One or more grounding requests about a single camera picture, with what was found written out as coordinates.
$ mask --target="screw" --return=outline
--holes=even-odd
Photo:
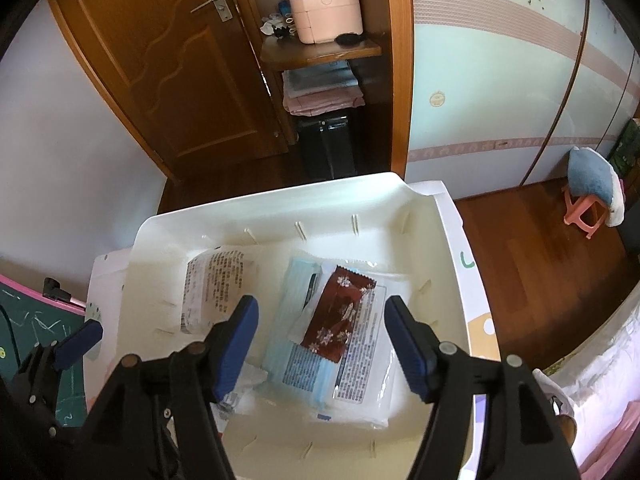
[[[446,355],[453,355],[458,351],[458,347],[449,341],[443,341],[442,343],[440,343],[440,346],[438,346],[438,348],[443,354]]]
[[[187,346],[187,350],[191,355],[202,354],[206,349],[207,345],[205,345],[202,341],[194,341],[189,346]]]
[[[519,366],[522,366],[522,359],[516,354],[510,354],[507,355],[507,364],[514,368],[518,368]]]
[[[133,368],[135,365],[138,364],[139,361],[140,361],[140,358],[137,355],[127,354],[120,360],[120,363],[125,368]]]

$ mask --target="shelf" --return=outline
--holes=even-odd
[[[262,44],[260,61],[274,70],[292,70],[341,59],[357,59],[380,54],[382,48],[371,40],[363,40],[354,46],[340,46],[335,41],[305,44],[300,43],[298,38],[278,40],[270,36]]]

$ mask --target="stool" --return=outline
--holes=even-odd
[[[562,191],[564,191],[564,203],[566,204],[564,223],[567,225],[576,224],[580,229],[587,233],[587,239],[590,240],[594,232],[598,230],[598,227],[604,224],[604,221],[607,219],[607,216],[609,215],[609,208],[595,195],[581,196],[575,202],[571,202],[571,194],[569,193],[568,184],[562,188]],[[598,207],[596,204],[599,204],[601,208],[604,209],[600,216],[598,216]],[[585,224],[585,222],[582,221],[582,218],[580,218],[587,209],[591,209],[593,213],[593,219],[595,220],[595,224],[593,226]]]

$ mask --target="pink storage caddy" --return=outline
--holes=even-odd
[[[362,34],[359,0],[289,0],[302,43],[326,43],[347,32]]]

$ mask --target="brown snack wrapper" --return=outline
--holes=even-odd
[[[339,362],[353,333],[360,300],[375,286],[375,280],[367,276],[335,267],[301,345],[329,361]]]

